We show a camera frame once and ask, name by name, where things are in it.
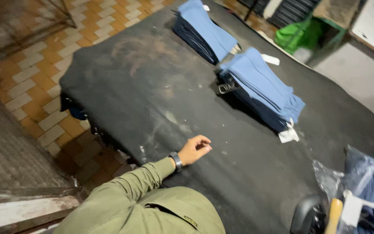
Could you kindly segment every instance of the hand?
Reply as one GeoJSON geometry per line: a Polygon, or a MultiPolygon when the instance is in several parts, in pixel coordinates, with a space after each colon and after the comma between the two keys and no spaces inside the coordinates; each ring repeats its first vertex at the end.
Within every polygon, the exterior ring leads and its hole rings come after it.
{"type": "Polygon", "coordinates": [[[193,164],[199,160],[203,155],[212,150],[209,145],[211,141],[202,135],[195,136],[187,141],[183,148],[178,152],[183,166],[193,164]]]}

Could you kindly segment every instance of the black fabric under table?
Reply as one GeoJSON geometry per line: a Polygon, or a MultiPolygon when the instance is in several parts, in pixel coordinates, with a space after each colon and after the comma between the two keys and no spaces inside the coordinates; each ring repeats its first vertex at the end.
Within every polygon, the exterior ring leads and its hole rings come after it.
{"type": "Polygon", "coordinates": [[[227,233],[287,233],[299,199],[318,192],[313,159],[342,170],[347,144],[374,156],[374,114],[203,0],[210,18],[243,50],[253,46],[279,58],[280,66],[269,66],[307,104],[295,127],[300,141],[281,144],[235,97],[216,95],[215,66],[171,30],[171,9],[181,2],[77,51],[60,80],[62,92],[140,164],[179,150],[197,134],[209,137],[213,151],[164,185],[204,194],[227,233]]]}

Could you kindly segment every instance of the folded cloth pieces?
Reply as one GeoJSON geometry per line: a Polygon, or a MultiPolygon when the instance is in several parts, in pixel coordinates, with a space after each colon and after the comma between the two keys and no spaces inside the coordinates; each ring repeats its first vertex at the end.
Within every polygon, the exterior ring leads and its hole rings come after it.
{"type": "Polygon", "coordinates": [[[227,82],[233,77],[242,87],[233,91],[236,96],[274,130],[287,129],[290,118],[298,122],[305,103],[272,72],[255,48],[235,55],[231,61],[221,64],[220,69],[223,80],[227,82]]]}
{"type": "Polygon", "coordinates": [[[200,0],[183,3],[177,12],[174,32],[211,64],[221,61],[237,40],[215,25],[200,0]]]}

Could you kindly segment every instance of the person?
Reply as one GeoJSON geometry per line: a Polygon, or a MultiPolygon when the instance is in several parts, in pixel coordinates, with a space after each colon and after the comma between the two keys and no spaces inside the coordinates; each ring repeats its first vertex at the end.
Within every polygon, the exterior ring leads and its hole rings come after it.
{"type": "Polygon", "coordinates": [[[176,168],[193,164],[211,151],[210,143],[205,136],[195,136],[178,154],[146,163],[95,188],[54,234],[225,234],[216,209],[205,196],[186,187],[159,189],[176,168]]]}

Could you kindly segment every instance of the black watch strap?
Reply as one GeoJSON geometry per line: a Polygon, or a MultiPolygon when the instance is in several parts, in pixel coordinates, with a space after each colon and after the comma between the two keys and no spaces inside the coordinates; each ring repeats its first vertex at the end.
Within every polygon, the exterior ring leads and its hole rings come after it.
{"type": "Polygon", "coordinates": [[[177,152],[171,152],[169,154],[169,157],[171,157],[175,162],[175,171],[179,172],[183,169],[183,163],[181,162],[180,157],[178,156],[177,152]]]}

